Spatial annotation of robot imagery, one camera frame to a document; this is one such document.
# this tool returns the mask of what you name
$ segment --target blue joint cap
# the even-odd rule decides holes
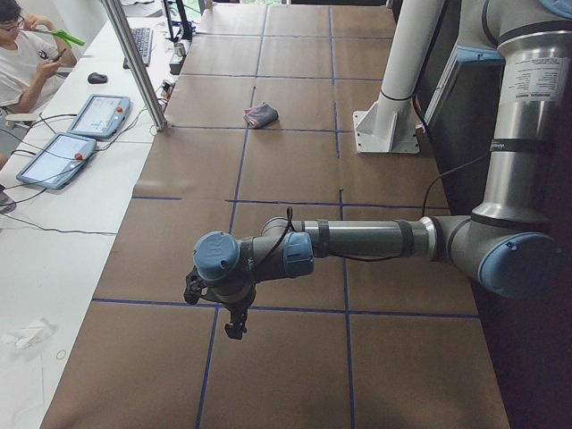
[[[572,20],[572,0],[540,0],[540,3],[552,13]]]
[[[195,244],[193,260],[205,282],[219,282],[232,273],[239,262],[240,246],[230,234],[209,232]]]
[[[531,298],[548,291],[558,279],[562,249],[540,232],[523,232],[503,240],[483,258],[478,281],[508,298]]]
[[[457,61],[464,63],[481,63],[496,65],[504,63],[504,57],[496,49],[484,49],[457,45]]]
[[[300,277],[314,271],[312,241],[307,232],[290,232],[284,239],[284,271],[288,277]]]

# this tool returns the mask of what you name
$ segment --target black computer mouse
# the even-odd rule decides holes
[[[104,74],[101,73],[91,73],[88,76],[88,82],[89,83],[106,83],[107,82],[107,76],[105,76]]]

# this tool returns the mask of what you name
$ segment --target smartphone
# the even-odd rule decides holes
[[[59,60],[60,58],[62,58],[63,53],[64,53],[65,51],[67,51],[67,50],[68,50],[67,47],[65,47],[64,49],[62,49],[62,52],[60,52],[60,53],[57,55],[56,58],[52,59],[52,63],[55,63],[57,60]]]

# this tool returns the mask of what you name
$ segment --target glasses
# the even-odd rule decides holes
[[[10,32],[14,29],[20,28],[23,23],[24,23],[24,19],[20,16],[18,18],[18,20],[16,21],[16,25],[12,25],[12,27],[5,27],[4,25],[0,25],[0,29],[3,29],[4,31]]]

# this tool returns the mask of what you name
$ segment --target brown tiled surface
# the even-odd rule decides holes
[[[509,427],[478,320],[353,315],[356,427]]]
[[[42,427],[192,427],[214,313],[91,303]]]
[[[417,220],[438,173],[423,144],[356,152],[351,115],[378,97],[394,31],[385,7],[216,4],[200,31],[44,427],[508,428],[470,287],[448,266],[317,259],[257,285],[242,341],[222,307],[181,307],[206,232],[257,236],[287,206]],[[262,101],[280,120],[247,130]],[[448,213],[440,183],[428,206]]]

